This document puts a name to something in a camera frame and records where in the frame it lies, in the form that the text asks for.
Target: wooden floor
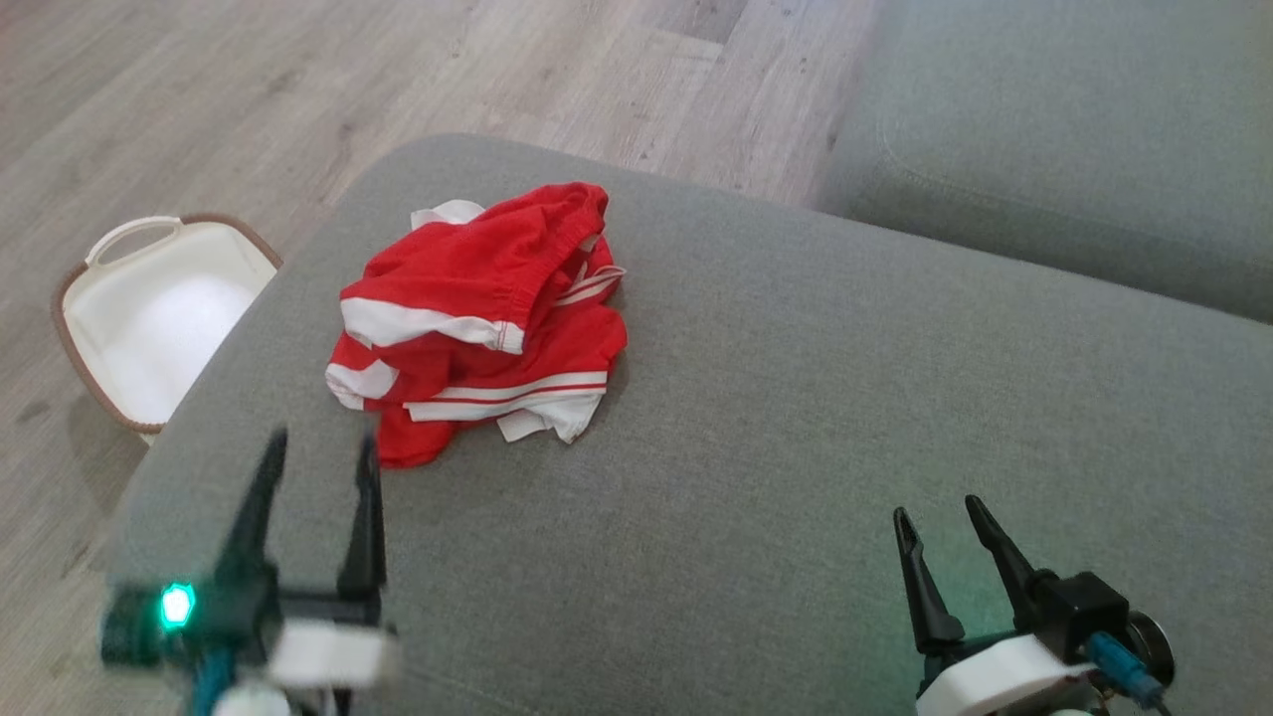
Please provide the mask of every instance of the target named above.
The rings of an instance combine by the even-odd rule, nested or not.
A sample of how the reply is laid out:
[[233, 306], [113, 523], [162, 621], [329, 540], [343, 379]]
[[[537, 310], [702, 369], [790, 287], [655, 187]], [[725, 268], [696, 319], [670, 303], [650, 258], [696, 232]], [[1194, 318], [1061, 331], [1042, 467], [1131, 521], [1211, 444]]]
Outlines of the wooden floor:
[[284, 259], [395, 147], [468, 131], [803, 204], [872, 0], [0, 0], [0, 713], [173, 713], [97, 662], [144, 455], [48, 297], [107, 229], [215, 210]]

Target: sofa cushion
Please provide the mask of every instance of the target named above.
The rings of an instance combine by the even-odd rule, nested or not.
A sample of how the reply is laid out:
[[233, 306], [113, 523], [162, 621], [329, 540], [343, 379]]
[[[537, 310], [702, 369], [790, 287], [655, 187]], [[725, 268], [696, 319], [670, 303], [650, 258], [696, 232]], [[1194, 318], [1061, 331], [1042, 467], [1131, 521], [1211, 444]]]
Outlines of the sofa cushion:
[[820, 208], [1273, 322], [1273, 4], [880, 4]]
[[384, 474], [383, 712], [905, 713], [896, 506], [969, 632], [1011, 623], [970, 492], [1165, 624], [1179, 712], [1260, 711], [1273, 329], [471, 136], [381, 161], [266, 287], [134, 476], [113, 578], [206, 569], [285, 423], [270, 550], [330, 586], [365, 424], [323, 382], [337, 292], [414, 209], [568, 180], [610, 191], [629, 349], [574, 445], [484, 427]]

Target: gray ottoman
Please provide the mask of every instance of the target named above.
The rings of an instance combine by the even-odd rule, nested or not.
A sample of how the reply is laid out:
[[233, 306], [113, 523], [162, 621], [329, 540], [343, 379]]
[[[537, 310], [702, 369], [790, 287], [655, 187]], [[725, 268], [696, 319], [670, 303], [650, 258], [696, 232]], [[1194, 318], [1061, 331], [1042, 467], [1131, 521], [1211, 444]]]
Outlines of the gray ottoman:
[[1273, 4], [877, 5], [821, 209], [1273, 322]]
[[271, 427], [270, 549], [330, 586], [364, 417], [327, 394], [337, 292], [412, 209], [611, 194], [626, 358], [573, 446], [468, 431], [386, 473], [384, 713], [906, 713], [891, 510], [970, 633], [1011, 610], [961, 499], [1104, 575], [1180, 654], [1180, 713], [1267, 705], [1273, 329], [852, 223], [471, 136], [412, 144], [236, 327], [134, 478], [113, 577], [195, 576]]

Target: red and white clothing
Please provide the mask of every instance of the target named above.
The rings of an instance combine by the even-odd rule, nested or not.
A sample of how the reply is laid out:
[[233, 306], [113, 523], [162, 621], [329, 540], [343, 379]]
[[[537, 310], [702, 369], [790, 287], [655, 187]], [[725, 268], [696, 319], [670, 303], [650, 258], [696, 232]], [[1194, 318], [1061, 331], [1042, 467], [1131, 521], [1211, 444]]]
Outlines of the red and white clothing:
[[607, 201], [569, 183], [416, 211], [341, 292], [327, 386], [382, 413], [386, 466], [433, 460], [463, 423], [498, 419], [509, 442], [587, 428], [628, 343], [602, 303], [624, 275], [602, 236]]

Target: white plastic bin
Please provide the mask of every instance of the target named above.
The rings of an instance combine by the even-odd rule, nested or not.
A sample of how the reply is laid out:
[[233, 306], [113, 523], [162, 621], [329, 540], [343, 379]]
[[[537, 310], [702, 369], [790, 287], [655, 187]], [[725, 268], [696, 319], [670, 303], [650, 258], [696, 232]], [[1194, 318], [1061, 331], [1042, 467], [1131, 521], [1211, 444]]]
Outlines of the white plastic bin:
[[[102, 262], [140, 231], [169, 233]], [[283, 260], [232, 217], [149, 217], [102, 237], [53, 294], [53, 324], [98, 403], [153, 442]]]

